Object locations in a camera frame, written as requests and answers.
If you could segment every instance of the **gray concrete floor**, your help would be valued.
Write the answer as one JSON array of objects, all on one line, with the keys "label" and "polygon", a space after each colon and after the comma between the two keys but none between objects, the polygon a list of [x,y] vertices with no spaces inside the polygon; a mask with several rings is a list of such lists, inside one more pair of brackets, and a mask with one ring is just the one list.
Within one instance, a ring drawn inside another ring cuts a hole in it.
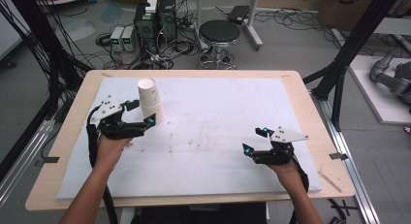
[{"label": "gray concrete floor", "polygon": [[[87,9],[85,13],[73,16],[86,18],[96,27],[93,35],[76,42],[83,53],[101,51],[102,49],[94,44],[95,38],[111,31],[116,24],[133,23],[134,16],[133,12],[121,10],[114,0],[100,0],[93,5],[78,1],[57,9],[60,14],[65,15]],[[218,11],[204,11],[204,19],[215,12]],[[255,50],[242,28],[239,42],[230,47],[239,70],[296,70],[302,77],[306,77],[326,67],[338,53],[338,48],[333,42],[327,41],[321,31],[290,30],[273,19],[265,22],[256,20],[254,26],[264,42],[260,50]],[[368,41],[367,45],[375,49],[389,48],[374,38]],[[4,158],[47,98],[47,80],[28,49],[20,46],[11,56],[17,66],[8,68],[2,63],[0,68],[0,89],[3,90],[0,107],[3,120],[0,127],[0,159]],[[195,69],[197,61],[198,54],[179,57],[174,60],[173,69]],[[92,62],[96,67],[103,66],[98,58],[94,58]],[[317,82],[308,84],[307,88],[315,87]],[[378,122],[349,73],[346,76],[341,107],[341,129],[381,223],[407,223],[411,217],[411,193],[407,189],[411,185],[411,177],[406,173],[411,166],[408,160],[411,154],[411,138],[402,132],[400,125]],[[45,146],[45,154],[51,146],[52,141]],[[63,214],[64,210],[32,212],[24,207],[41,170],[41,167],[35,166],[37,160],[41,160],[40,155],[28,168],[6,204],[0,208],[2,223],[56,223]],[[360,212],[355,209],[355,198],[344,199],[344,202],[353,208],[347,209],[348,222],[363,223]],[[331,208],[327,200],[314,200],[314,204],[325,223],[337,216],[336,210]],[[269,223],[287,223],[291,211],[290,202],[269,203]],[[99,212],[96,223],[108,223],[104,210]]]}]

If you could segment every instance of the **white paper cup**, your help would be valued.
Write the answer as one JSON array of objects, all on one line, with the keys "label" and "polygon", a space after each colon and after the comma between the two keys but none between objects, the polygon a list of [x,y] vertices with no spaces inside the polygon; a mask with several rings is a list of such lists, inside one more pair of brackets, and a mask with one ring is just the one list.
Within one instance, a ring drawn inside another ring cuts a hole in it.
[{"label": "white paper cup", "polygon": [[156,115],[155,115],[155,125],[159,125],[159,124],[161,124],[161,122],[163,122],[163,120],[164,120],[164,111],[163,111],[163,104],[161,102],[160,102],[160,104],[158,104],[155,107],[148,108],[148,107],[141,106],[141,108],[142,108],[142,116],[144,118],[147,118],[147,117],[149,117],[149,116],[156,113]]},{"label": "white paper cup", "polygon": [[140,106],[152,108],[161,103],[160,92],[157,89],[155,80],[143,78],[139,80]]}]

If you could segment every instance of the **white paper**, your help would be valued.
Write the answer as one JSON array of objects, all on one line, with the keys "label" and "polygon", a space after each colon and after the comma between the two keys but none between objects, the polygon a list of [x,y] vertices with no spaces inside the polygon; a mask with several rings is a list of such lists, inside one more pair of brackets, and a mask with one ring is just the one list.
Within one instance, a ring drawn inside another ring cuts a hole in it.
[{"label": "white paper", "polygon": [[[165,120],[132,141],[109,180],[114,197],[284,192],[275,173],[243,154],[242,144],[270,149],[255,128],[300,131],[281,80],[154,78]],[[95,102],[139,98],[139,78],[106,78]],[[140,108],[123,114],[142,121]],[[304,141],[293,143],[309,175],[310,191],[322,189]],[[57,198],[74,198],[91,172],[85,126],[70,156]]]}]

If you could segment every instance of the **hand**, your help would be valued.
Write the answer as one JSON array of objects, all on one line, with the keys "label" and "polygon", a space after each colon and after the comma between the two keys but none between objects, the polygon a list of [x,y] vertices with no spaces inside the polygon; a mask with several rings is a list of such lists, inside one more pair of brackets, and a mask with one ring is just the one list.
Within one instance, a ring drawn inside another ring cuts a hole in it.
[{"label": "hand", "polygon": [[97,160],[94,170],[110,174],[120,159],[124,146],[132,140],[111,140],[101,134],[99,145],[97,146]]},{"label": "hand", "polygon": [[301,191],[303,188],[300,173],[296,164],[290,160],[284,165],[267,165],[278,176],[278,180],[284,186],[288,193]]}]

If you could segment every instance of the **stool seat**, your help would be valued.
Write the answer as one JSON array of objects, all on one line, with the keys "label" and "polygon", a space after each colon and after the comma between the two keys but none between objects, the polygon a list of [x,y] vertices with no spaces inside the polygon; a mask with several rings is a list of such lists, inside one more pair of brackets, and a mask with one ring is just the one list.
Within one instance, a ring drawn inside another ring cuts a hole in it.
[{"label": "stool seat", "polygon": [[211,20],[203,23],[199,29],[205,42],[230,43],[239,37],[239,29],[227,20]]},{"label": "stool seat", "polygon": [[214,69],[223,66],[226,70],[237,68],[234,56],[222,48],[232,46],[238,41],[238,27],[227,20],[210,20],[200,26],[199,37],[210,49],[202,52],[198,66],[210,68],[208,65],[211,65]]}]

